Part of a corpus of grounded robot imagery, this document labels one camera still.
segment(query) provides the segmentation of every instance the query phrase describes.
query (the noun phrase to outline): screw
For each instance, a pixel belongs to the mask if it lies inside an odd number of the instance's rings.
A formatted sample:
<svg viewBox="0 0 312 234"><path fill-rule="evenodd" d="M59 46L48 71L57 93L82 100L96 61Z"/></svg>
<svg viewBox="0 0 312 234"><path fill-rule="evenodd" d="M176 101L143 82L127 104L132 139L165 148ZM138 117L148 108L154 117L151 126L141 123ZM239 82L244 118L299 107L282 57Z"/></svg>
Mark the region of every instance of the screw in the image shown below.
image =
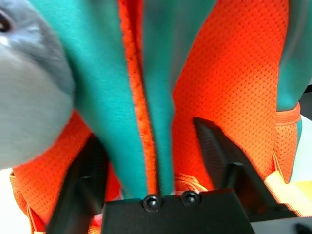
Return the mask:
<svg viewBox="0 0 312 234"><path fill-rule="evenodd" d="M158 212L162 203L162 198L157 195L148 195L142 201L143 208L148 212Z"/></svg>
<svg viewBox="0 0 312 234"><path fill-rule="evenodd" d="M195 206L200 203L200 195L194 191L186 191L181 195L181 200L185 206Z"/></svg>
<svg viewBox="0 0 312 234"><path fill-rule="evenodd" d="M295 229L298 234L312 234L312 230L302 223L295 224Z"/></svg>

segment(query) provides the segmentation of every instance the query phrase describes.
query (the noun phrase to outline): teal fabric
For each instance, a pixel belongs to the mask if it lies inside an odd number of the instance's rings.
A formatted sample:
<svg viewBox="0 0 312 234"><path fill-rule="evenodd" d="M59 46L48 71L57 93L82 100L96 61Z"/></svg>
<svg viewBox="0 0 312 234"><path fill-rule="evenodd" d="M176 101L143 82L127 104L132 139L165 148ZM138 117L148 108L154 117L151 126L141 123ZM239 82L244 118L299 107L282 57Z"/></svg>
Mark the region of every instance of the teal fabric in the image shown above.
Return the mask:
<svg viewBox="0 0 312 234"><path fill-rule="evenodd" d="M143 72L158 156L160 191L173 191L172 89L215 0L144 0Z"/></svg>
<svg viewBox="0 0 312 234"><path fill-rule="evenodd" d="M145 160L116 0L30 0L58 33L77 83L76 107L113 162L126 198L147 195Z"/></svg>
<svg viewBox="0 0 312 234"><path fill-rule="evenodd" d="M289 25L279 65L277 111L296 107L312 77L312 1L289 1ZM298 142L302 120L297 124ZM292 170L292 176L300 168Z"/></svg>

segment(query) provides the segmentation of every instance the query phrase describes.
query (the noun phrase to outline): mesh texture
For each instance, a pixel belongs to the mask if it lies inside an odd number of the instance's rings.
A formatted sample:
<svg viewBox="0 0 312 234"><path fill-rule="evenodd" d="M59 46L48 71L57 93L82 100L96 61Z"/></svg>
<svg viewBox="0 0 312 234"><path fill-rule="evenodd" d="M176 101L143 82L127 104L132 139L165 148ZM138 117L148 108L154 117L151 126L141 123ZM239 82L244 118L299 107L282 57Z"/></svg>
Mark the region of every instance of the mesh texture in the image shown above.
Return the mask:
<svg viewBox="0 0 312 234"><path fill-rule="evenodd" d="M207 178L192 124L214 121L265 179L272 172L278 64L287 0L220 0L203 24L174 90L175 171Z"/></svg>
<svg viewBox="0 0 312 234"><path fill-rule="evenodd" d="M274 152L281 168L281 174L289 183L298 144L297 124L276 126Z"/></svg>

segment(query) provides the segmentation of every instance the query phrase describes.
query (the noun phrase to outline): plush toy eye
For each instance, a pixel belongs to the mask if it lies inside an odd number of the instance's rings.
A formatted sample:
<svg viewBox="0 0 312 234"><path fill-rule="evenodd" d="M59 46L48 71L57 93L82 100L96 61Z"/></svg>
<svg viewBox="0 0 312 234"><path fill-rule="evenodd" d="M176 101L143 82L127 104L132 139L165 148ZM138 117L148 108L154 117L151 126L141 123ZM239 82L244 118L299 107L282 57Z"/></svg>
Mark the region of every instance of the plush toy eye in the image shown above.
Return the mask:
<svg viewBox="0 0 312 234"><path fill-rule="evenodd" d="M7 33L11 31L12 25L8 17L0 12L0 33Z"/></svg>

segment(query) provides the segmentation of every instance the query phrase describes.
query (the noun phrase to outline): black plastic mount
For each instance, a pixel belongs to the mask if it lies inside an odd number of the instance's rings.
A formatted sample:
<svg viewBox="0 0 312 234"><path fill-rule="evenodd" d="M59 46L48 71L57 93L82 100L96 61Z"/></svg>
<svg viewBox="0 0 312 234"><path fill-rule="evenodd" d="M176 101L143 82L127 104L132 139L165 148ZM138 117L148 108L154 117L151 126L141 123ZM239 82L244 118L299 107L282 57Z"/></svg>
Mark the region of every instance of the black plastic mount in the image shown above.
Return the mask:
<svg viewBox="0 0 312 234"><path fill-rule="evenodd" d="M67 171L47 234L87 234L94 215L102 213L108 157L91 135Z"/></svg>
<svg viewBox="0 0 312 234"><path fill-rule="evenodd" d="M108 202L102 234L254 234L235 192L225 189L157 197L157 211L140 199Z"/></svg>
<svg viewBox="0 0 312 234"><path fill-rule="evenodd" d="M217 125L201 118L194 118L194 125L214 188L233 188L251 222L296 217L275 200L245 153Z"/></svg>

